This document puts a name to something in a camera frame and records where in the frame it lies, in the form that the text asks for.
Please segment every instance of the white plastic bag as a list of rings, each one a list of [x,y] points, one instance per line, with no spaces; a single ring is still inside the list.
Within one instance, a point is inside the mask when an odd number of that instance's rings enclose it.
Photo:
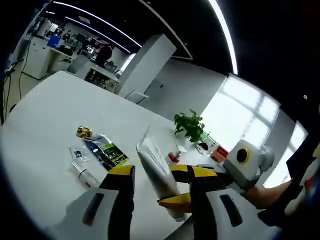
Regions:
[[[159,199],[179,195],[177,182],[170,171],[169,165],[148,130],[136,145],[136,151]],[[175,212],[169,209],[168,212],[177,222],[186,219],[183,212]]]

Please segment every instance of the clear plastic bag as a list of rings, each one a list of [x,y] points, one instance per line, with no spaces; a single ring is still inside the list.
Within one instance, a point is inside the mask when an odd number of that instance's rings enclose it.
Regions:
[[[86,146],[75,146],[70,147],[70,152],[73,160],[76,163],[85,163],[90,160],[89,158],[89,149]]]
[[[169,165],[148,130],[136,145],[136,151],[158,198],[165,199],[179,195],[177,182],[170,171]],[[186,219],[183,212],[167,210],[177,222]]]

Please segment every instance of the green plant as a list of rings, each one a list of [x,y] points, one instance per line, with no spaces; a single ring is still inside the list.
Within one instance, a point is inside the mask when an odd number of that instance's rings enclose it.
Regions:
[[[201,123],[202,117],[197,116],[197,113],[192,109],[189,109],[192,116],[187,116],[186,114],[180,112],[174,115],[174,134],[186,131],[185,137],[190,138],[190,142],[195,143],[201,140],[201,134],[204,132],[205,125]]]

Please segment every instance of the bright window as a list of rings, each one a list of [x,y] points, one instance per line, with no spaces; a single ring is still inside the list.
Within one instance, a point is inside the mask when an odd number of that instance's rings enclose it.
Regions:
[[[260,148],[278,112],[277,101],[248,82],[230,75],[201,117],[204,131],[229,152],[241,138]]]
[[[121,69],[120,69],[120,71],[124,71],[126,68],[127,68],[127,66],[129,65],[129,63],[131,62],[131,60],[135,57],[135,53],[133,53],[133,54],[131,54],[129,57],[128,57],[128,59],[124,62],[124,64],[122,65],[122,67],[121,67]]]
[[[287,167],[287,161],[295,153],[295,151],[300,147],[303,141],[306,139],[307,134],[308,133],[301,126],[301,124],[297,122],[294,127],[288,147],[284,151],[278,165],[275,167],[273,172],[270,174],[270,176],[267,178],[267,180],[263,184],[265,188],[268,189],[268,188],[276,187],[291,179],[288,171],[288,167]]]

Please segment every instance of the snack package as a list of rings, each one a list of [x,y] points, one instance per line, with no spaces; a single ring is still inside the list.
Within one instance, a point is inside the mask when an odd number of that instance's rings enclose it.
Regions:
[[[76,163],[85,163],[90,160],[89,151],[86,146],[70,147],[71,155]]]
[[[84,139],[85,145],[96,156],[106,170],[124,164],[129,158],[104,134],[94,135],[92,140]]]
[[[158,198],[165,199],[179,195],[177,182],[170,171],[169,165],[161,154],[156,141],[149,135],[148,130],[136,145],[136,151]],[[167,210],[177,222],[186,219],[183,212]]]

